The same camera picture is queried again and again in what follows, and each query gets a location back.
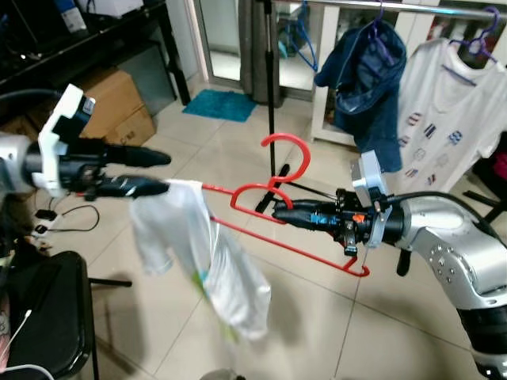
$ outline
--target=white cloth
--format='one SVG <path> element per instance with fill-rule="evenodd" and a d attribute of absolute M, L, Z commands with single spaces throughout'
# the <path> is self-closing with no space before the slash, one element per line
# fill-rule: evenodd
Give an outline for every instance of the white cloth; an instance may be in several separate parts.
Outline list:
<path fill-rule="evenodd" d="M 490 61 L 484 69 L 471 69 L 457 55 L 456 44 L 446 39 L 422 44 L 401 81 L 398 141 L 403 167 L 388 178 L 390 190 L 448 192 L 474 162 L 494 152 L 505 129 L 505 68 Z"/>
<path fill-rule="evenodd" d="M 177 256 L 215 312 L 247 339 L 267 332 L 271 287 L 227 228 L 210 220 L 202 184 L 169 180 L 169 191 L 131 205 L 135 243 L 145 271 L 165 273 Z"/>

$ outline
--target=beige floor tile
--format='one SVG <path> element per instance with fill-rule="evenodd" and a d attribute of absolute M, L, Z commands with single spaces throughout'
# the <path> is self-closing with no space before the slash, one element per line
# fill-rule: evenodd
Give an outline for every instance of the beige floor tile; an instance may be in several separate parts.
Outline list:
<path fill-rule="evenodd" d="M 47 236 L 52 245 L 52 253 L 62 251 L 76 251 L 91 264 L 109 243 L 128 224 L 128 200 L 126 199 L 97 199 L 87 203 L 82 198 L 68 196 L 59 202 L 53 202 L 57 213 L 62 214 L 73 207 L 86 204 L 95 206 L 100 213 L 97 227 L 89 232 L 54 232 Z M 63 216 L 54 228 L 56 229 L 87 229 L 90 228 L 97 216 L 91 208 L 78 209 Z"/>
<path fill-rule="evenodd" d="M 301 230 L 293 226 L 281 226 L 251 218 L 246 225 L 248 230 L 266 236 L 284 244 L 302 249 L 317 257 L 332 261 L 339 265 L 345 264 L 348 258 L 343 254 L 343 248 L 333 238 L 323 232 Z M 327 289 L 336 291 L 348 298 L 354 298 L 358 278 L 311 258 L 304 257 L 291 250 L 278 247 L 268 242 L 243 234 L 240 242 L 254 256 L 283 268 L 286 271 L 317 283 Z M 359 260 L 353 268 L 360 271 L 360 261 L 364 259 L 364 252 L 359 253 Z"/>
<path fill-rule="evenodd" d="M 203 146 L 224 122 L 185 114 L 182 112 L 183 108 L 179 101 L 175 101 L 159 112 L 154 118 L 157 133 L 183 143 Z"/>
<path fill-rule="evenodd" d="M 286 112 L 283 107 L 275 110 L 275 133 L 286 132 L 301 136 L 304 128 L 310 124 L 311 118 L 308 114 L 302 115 L 295 110 L 297 103 L 293 104 L 289 101 L 288 104 Z M 307 102 L 304 102 L 301 107 L 306 108 Z M 261 137 L 264 138 L 269 134 L 269 118 L 266 107 L 256 107 L 252 111 L 249 121 L 255 121 L 255 125 L 260 128 Z"/>
<path fill-rule="evenodd" d="M 297 119 L 295 116 L 287 116 L 287 118 L 294 120 L 287 121 L 285 118 L 280 118 L 284 122 L 277 126 L 277 132 L 301 135 L 308 125 L 308 122 L 301 118 Z M 261 141 L 268 135 L 269 128 L 265 120 L 250 117 L 245 123 L 226 121 L 207 146 L 213 146 L 236 159 L 269 169 L 269 146 L 261 146 Z M 291 142 L 280 141 L 275 143 L 278 169 L 285 162 L 293 147 L 294 144 Z"/>
<path fill-rule="evenodd" d="M 93 262 L 89 275 L 134 283 L 94 288 L 95 328 L 106 344 L 153 374 L 199 302 L 199 292 L 176 262 L 165 275 L 146 275 L 130 227 Z"/>
<path fill-rule="evenodd" d="M 130 363 L 122 355 L 105 348 L 101 342 L 97 343 L 97 357 L 99 375 L 105 380 L 154 380 L 152 376 Z M 91 358 L 81 372 L 71 380 L 93 380 Z"/>
<path fill-rule="evenodd" d="M 184 180 L 202 181 L 232 190 L 248 183 L 265 184 L 269 168 L 262 168 L 223 152 L 217 146 L 205 146 L 176 175 Z M 239 197 L 239 203 L 254 206 L 264 192 L 252 190 Z"/>
<path fill-rule="evenodd" d="M 428 265 L 412 255 L 409 273 L 396 274 L 399 250 L 382 245 L 370 250 L 372 271 L 360 281 L 357 301 L 409 325 L 468 348 L 470 342 L 459 316 Z"/>
<path fill-rule="evenodd" d="M 355 305 L 337 380 L 480 380 L 471 353 Z"/>
<path fill-rule="evenodd" d="M 360 155 L 345 146 L 320 140 L 309 142 L 307 135 L 305 135 L 305 139 L 310 147 L 311 161 L 304 177 L 332 184 L 336 188 L 352 190 L 350 163 L 357 160 Z M 289 154 L 287 162 L 291 166 L 297 167 L 302 160 L 303 155 L 299 150 L 294 149 Z"/>
<path fill-rule="evenodd" d="M 151 168 L 142 168 L 137 171 L 140 176 L 150 176 L 160 179 L 172 178 L 174 174 L 179 172 L 190 158 L 199 150 L 198 146 L 187 144 L 175 139 L 170 139 L 160 134 L 156 134 L 146 141 L 146 148 L 167 153 L 171 156 L 171 163 L 162 166 L 153 166 Z"/>
<path fill-rule="evenodd" d="M 248 380 L 332 377 L 352 302 L 272 265 L 255 262 L 273 289 L 268 336 L 237 346 L 224 343 L 208 304 L 201 302 L 157 378 L 195 380 L 220 367 L 233 367 Z"/>

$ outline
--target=black chair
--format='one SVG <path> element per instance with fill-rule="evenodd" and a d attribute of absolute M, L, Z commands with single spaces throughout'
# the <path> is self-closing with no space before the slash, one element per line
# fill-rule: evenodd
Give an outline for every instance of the black chair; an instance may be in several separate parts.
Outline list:
<path fill-rule="evenodd" d="M 507 149 L 507 134 L 503 133 L 498 149 Z M 472 172 L 481 180 L 481 182 L 500 200 L 494 200 L 481 196 L 476 192 L 467 191 L 463 195 L 484 203 L 492 207 L 491 211 L 484 217 L 484 219 L 491 223 L 502 212 L 507 211 L 507 180 L 500 178 L 493 170 L 495 162 L 494 154 L 490 158 L 483 158 L 475 163 Z"/>
<path fill-rule="evenodd" d="M 77 374 L 92 355 L 93 378 L 99 379 L 93 327 L 91 284 L 130 287 L 132 282 L 90 279 L 86 262 L 75 252 L 63 252 L 10 273 L 6 289 L 10 297 L 11 333 L 32 309 L 10 346 L 8 367 L 36 364 L 54 378 Z M 0 375 L 7 380 L 37 380 L 34 370 Z"/>

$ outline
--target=black tripod pole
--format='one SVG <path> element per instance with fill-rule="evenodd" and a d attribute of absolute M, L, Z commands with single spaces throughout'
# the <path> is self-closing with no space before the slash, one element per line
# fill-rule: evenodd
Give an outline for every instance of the black tripod pole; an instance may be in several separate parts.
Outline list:
<path fill-rule="evenodd" d="M 275 61 L 275 56 L 273 54 L 273 46 L 272 46 L 272 31 L 271 31 L 271 22 L 273 17 L 273 4 L 271 0 L 258 0 L 259 2 L 264 3 L 264 16 L 265 16 L 265 37 L 266 37 L 266 52 L 265 52 L 265 61 L 266 61 L 266 78 L 268 84 L 268 113 L 269 113 L 269 134 L 272 135 L 275 133 L 275 89 L 273 84 L 273 63 Z M 275 143 L 271 142 L 269 144 L 269 156 L 270 156 L 270 164 L 271 164 L 271 177 L 276 175 L 276 160 L 275 160 Z M 285 164 L 280 173 L 278 174 L 280 177 L 285 177 L 290 170 L 288 164 Z M 280 187 L 280 182 L 275 184 L 276 188 Z M 269 202 L 273 200 L 274 194 L 272 192 L 268 192 L 264 198 L 262 198 L 261 202 L 255 207 L 255 211 L 264 212 Z"/>
<path fill-rule="evenodd" d="M 273 16 L 273 4 L 271 0 L 264 1 L 265 31 L 266 31 L 266 78 L 268 82 L 268 118 L 269 134 L 275 133 L 275 88 L 273 84 L 273 63 L 275 55 L 271 47 L 271 17 Z M 269 144 L 269 154 L 271 158 L 271 176 L 276 172 L 275 143 Z"/>

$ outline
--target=cardboard box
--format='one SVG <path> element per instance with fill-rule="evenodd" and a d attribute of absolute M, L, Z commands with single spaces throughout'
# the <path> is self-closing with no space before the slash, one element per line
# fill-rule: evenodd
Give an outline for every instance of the cardboard box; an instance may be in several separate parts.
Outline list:
<path fill-rule="evenodd" d="M 13 135 L 25 135 L 32 141 L 36 141 L 39 132 L 32 126 L 29 120 L 24 116 L 18 116 L 0 126 L 0 131 Z"/>
<path fill-rule="evenodd" d="M 106 136 L 144 106 L 132 77 L 121 70 L 95 75 L 80 86 L 95 99 L 93 115 L 82 133 L 88 138 Z"/>
<path fill-rule="evenodd" d="M 142 107 L 110 131 L 105 136 L 105 141 L 110 144 L 140 146 L 154 134 L 150 113 L 146 107 Z"/>
<path fill-rule="evenodd" d="M 43 101 L 38 105 L 31 107 L 27 112 L 26 116 L 32 122 L 34 128 L 38 131 L 42 131 L 43 126 L 49 119 L 49 116 L 55 109 L 56 100 L 51 99 L 47 101 Z"/>

